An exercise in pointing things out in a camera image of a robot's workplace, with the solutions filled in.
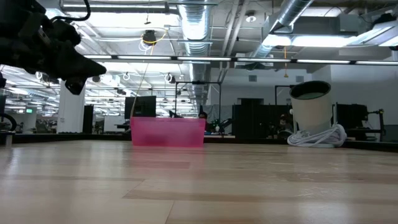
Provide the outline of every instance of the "ceiling pipe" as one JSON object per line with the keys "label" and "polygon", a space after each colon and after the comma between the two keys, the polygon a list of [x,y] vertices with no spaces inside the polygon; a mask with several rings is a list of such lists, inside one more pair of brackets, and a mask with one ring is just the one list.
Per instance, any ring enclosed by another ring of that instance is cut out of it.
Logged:
{"label": "ceiling pipe", "polygon": [[[285,0],[278,12],[277,19],[271,21],[270,17],[267,18],[265,30],[263,29],[263,33],[266,34],[264,38],[266,39],[268,34],[275,30],[291,33],[293,31],[294,22],[303,14],[313,1],[314,0]],[[275,46],[260,44],[257,49],[251,53],[250,57],[264,58],[269,54],[273,47]]]}
{"label": "ceiling pipe", "polygon": [[241,14],[239,15],[238,21],[236,22],[236,26],[235,26],[235,29],[234,29],[234,34],[232,35],[231,43],[230,43],[229,49],[228,49],[228,51],[226,53],[227,56],[231,56],[232,50],[233,50],[233,48],[235,46],[236,38],[238,37],[239,30],[240,30],[241,25],[242,25],[242,21],[243,21],[245,15],[246,15],[246,9],[248,7],[249,2],[250,2],[250,0],[244,0],[243,1],[243,5],[242,5],[242,8],[241,8]]}
{"label": "ceiling pipe", "polygon": [[[61,10],[65,12],[86,12],[84,4],[63,4]],[[175,6],[164,4],[91,4],[92,12],[114,12],[114,13],[157,13],[179,15]]]}
{"label": "ceiling pipe", "polygon": [[228,22],[228,27],[227,27],[225,38],[224,38],[223,48],[221,49],[221,53],[220,53],[221,57],[223,57],[225,54],[225,50],[228,45],[229,37],[231,36],[232,26],[234,25],[236,13],[238,11],[238,5],[239,5],[239,0],[235,0],[233,2],[233,6],[232,6],[231,19]]}
{"label": "ceiling pipe", "polygon": [[[189,0],[182,0],[181,3],[190,2]],[[201,4],[181,4],[178,5],[178,10],[181,15],[181,27],[183,38],[185,40],[207,40],[209,36],[210,27],[210,6]],[[206,43],[185,43],[185,51],[188,56],[207,56],[209,45]],[[206,64],[190,64],[190,78],[191,81],[210,81],[210,71]],[[197,106],[206,103],[206,91],[208,85],[192,86],[192,95],[195,97]]]}

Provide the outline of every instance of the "monitor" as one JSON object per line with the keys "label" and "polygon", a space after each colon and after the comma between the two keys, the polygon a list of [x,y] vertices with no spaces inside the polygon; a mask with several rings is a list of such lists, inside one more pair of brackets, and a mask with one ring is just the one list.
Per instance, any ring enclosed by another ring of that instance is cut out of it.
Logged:
{"label": "monitor", "polygon": [[[125,119],[130,119],[131,108],[135,99],[135,97],[126,97],[126,104],[124,105]],[[156,117],[156,96],[137,97],[133,116]]]}

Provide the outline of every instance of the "black cabinet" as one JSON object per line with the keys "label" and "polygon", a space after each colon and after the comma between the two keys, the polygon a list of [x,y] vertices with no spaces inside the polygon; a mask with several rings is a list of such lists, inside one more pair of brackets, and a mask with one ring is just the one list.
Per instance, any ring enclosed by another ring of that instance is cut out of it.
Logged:
{"label": "black cabinet", "polygon": [[283,105],[233,105],[232,133],[236,138],[266,138],[270,126],[278,126],[280,116],[289,113],[289,106]]}

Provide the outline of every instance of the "person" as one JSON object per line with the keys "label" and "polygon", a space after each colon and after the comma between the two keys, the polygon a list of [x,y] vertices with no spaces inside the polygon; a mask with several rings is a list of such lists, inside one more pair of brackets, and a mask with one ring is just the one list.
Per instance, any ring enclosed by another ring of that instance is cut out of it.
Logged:
{"label": "person", "polygon": [[205,131],[212,132],[211,124],[207,123],[207,113],[204,111],[201,111],[198,116],[199,116],[199,119],[206,119]]}
{"label": "person", "polygon": [[279,129],[280,129],[281,131],[290,131],[290,132],[293,131],[292,125],[291,125],[289,122],[287,122],[286,115],[284,115],[284,114],[282,114],[282,115],[280,116],[280,119],[279,119],[279,127],[280,127]]}

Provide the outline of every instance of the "pink plastic bin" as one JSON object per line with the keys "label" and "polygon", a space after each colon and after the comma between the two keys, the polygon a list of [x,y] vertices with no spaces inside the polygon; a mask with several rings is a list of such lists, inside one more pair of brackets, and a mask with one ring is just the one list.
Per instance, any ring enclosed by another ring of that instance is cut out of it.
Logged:
{"label": "pink plastic bin", "polygon": [[130,119],[134,146],[203,147],[205,119]]}

